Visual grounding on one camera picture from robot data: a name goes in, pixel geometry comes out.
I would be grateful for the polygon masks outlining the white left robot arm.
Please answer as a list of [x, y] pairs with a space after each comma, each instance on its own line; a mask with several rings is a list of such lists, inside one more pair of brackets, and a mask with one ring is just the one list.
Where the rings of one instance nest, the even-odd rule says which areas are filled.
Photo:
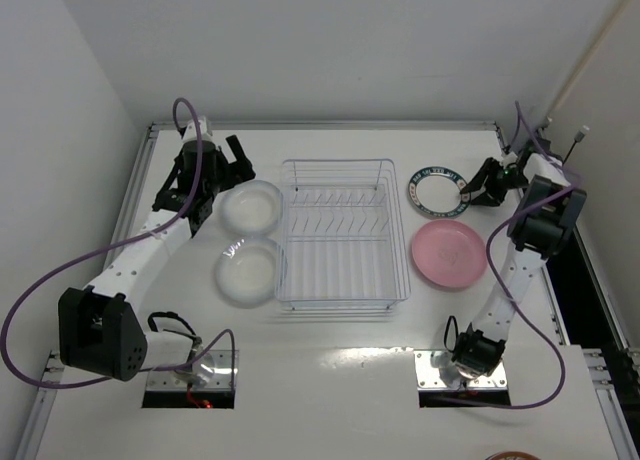
[[216, 196], [254, 179], [238, 137], [226, 141], [234, 161], [209, 139], [185, 141], [140, 240], [127, 245], [86, 287], [63, 293], [58, 320], [64, 365], [129, 381], [144, 369], [182, 369], [194, 357], [195, 335], [151, 328], [138, 313], [169, 258], [211, 216]]

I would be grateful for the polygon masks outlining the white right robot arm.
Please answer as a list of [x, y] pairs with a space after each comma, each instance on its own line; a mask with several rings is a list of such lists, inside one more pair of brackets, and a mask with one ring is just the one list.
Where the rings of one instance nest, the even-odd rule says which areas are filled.
[[562, 161], [532, 154], [523, 168], [529, 180], [506, 224], [510, 240], [503, 266], [485, 304], [460, 333], [451, 363], [465, 379], [489, 376], [505, 351], [512, 321], [529, 285], [568, 243], [587, 194], [562, 171]]

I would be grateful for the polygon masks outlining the pink plastic plate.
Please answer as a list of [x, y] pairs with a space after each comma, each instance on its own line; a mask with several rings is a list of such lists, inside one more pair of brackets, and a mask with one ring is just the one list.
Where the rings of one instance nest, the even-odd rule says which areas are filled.
[[487, 269], [485, 242], [468, 225], [451, 219], [432, 220], [412, 237], [411, 258], [430, 283], [451, 290], [473, 286]]

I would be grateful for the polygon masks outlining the green rimmed white plate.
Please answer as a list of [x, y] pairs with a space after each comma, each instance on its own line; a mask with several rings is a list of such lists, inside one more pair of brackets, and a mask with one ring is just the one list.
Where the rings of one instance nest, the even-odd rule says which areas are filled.
[[413, 174], [407, 186], [411, 205], [430, 218], [455, 218], [470, 205], [462, 192], [467, 182], [462, 175], [443, 166], [424, 167]]

